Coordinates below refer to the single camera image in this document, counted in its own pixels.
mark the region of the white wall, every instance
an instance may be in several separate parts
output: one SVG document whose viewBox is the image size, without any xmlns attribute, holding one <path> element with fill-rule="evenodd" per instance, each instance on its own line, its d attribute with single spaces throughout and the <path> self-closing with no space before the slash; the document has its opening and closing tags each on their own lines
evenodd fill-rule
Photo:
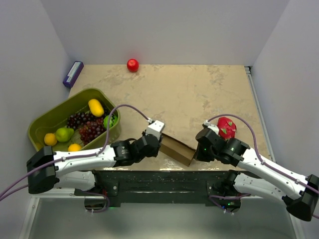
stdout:
<svg viewBox="0 0 319 239">
<path fill-rule="evenodd" d="M 0 1 L 0 191 L 26 173 L 35 153 L 31 121 L 66 99 L 70 59 L 39 0 Z M 27 190 L 0 202 L 0 238 L 16 239 Z"/>
<path fill-rule="evenodd" d="M 85 64 L 252 65 L 289 0 L 41 0 Z"/>
<path fill-rule="evenodd" d="M 317 0 L 290 0 L 252 68 L 275 158 L 305 175 L 319 175 L 318 12 Z M 309 239 L 318 224 L 304 223 Z"/>
</svg>

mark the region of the gray floor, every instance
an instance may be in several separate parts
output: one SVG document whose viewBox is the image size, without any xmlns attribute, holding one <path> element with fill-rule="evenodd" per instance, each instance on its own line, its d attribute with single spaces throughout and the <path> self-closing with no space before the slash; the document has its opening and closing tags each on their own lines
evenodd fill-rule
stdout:
<svg viewBox="0 0 319 239">
<path fill-rule="evenodd" d="M 41 199 L 30 239 L 294 239 L 285 208 L 242 200 L 234 216 L 217 207 L 122 204 L 91 215 L 83 199 Z"/>
</svg>

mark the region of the purple package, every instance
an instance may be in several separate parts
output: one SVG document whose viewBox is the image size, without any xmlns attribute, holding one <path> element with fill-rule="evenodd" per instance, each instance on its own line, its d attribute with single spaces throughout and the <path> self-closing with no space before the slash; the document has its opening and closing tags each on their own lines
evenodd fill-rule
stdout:
<svg viewBox="0 0 319 239">
<path fill-rule="evenodd" d="M 71 67 L 69 73 L 67 74 L 67 76 L 63 80 L 63 84 L 67 88 L 73 87 L 73 85 L 74 85 L 76 79 L 78 79 L 78 76 L 80 75 L 80 72 L 82 71 L 83 67 L 84 67 L 84 64 L 81 61 L 75 61 L 73 63 L 73 66 Z"/>
</svg>

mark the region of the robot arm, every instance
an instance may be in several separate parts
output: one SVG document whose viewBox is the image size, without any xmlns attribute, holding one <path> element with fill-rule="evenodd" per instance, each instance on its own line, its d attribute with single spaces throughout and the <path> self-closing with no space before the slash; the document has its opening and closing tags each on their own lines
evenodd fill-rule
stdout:
<svg viewBox="0 0 319 239">
<path fill-rule="evenodd" d="M 255 150 L 249 145 L 236 138 L 225 141 L 218 135 L 218 127 L 207 121 L 204 122 L 203 127 L 204 129 L 196 136 L 198 141 L 194 156 L 196 160 L 209 162 L 216 159 L 224 164 L 245 169 L 257 177 L 252 178 L 245 175 L 244 172 L 230 170 L 227 179 L 216 185 L 219 191 L 250 193 L 281 201 L 286 204 L 287 211 L 295 217 L 304 221 L 311 220 L 319 196 L 302 183 L 317 190 L 319 188 L 318 177 L 297 174 L 263 156 L 261 156 L 263 161 L 260 161 Z"/>
<path fill-rule="evenodd" d="M 99 167 L 128 166 L 138 163 L 145 157 L 156 157 L 165 124 L 153 121 L 142 133 L 138 140 L 117 141 L 102 148 L 83 150 L 77 152 L 52 151 L 52 147 L 42 148 L 27 162 L 27 170 L 56 159 L 72 159 L 57 161 L 51 166 L 44 167 L 28 177 L 30 194 L 38 194 L 51 190 L 52 188 L 66 187 L 77 188 L 83 191 L 95 186 L 95 178 L 91 170 Z"/>
</svg>

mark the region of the table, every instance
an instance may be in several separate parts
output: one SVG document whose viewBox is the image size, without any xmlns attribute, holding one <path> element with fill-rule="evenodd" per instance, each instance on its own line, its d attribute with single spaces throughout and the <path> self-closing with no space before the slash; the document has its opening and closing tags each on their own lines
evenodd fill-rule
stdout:
<svg viewBox="0 0 319 239">
<path fill-rule="evenodd" d="M 85 65 L 70 96 L 85 88 L 98 88 L 115 104 L 130 104 L 148 117 L 165 122 L 165 134 L 196 148 L 196 134 L 205 120 L 219 114 L 235 114 L 254 129 L 258 149 L 268 150 L 244 66 L 239 65 L 141 65 L 131 73 L 126 65 Z M 146 121 L 134 110 L 120 108 L 120 140 L 139 138 Z M 249 129 L 239 120 L 236 137 L 253 147 Z M 156 158 L 112 170 L 229 170 L 218 161 L 193 160 L 189 167 L 159 153 Z"/>
</svg>

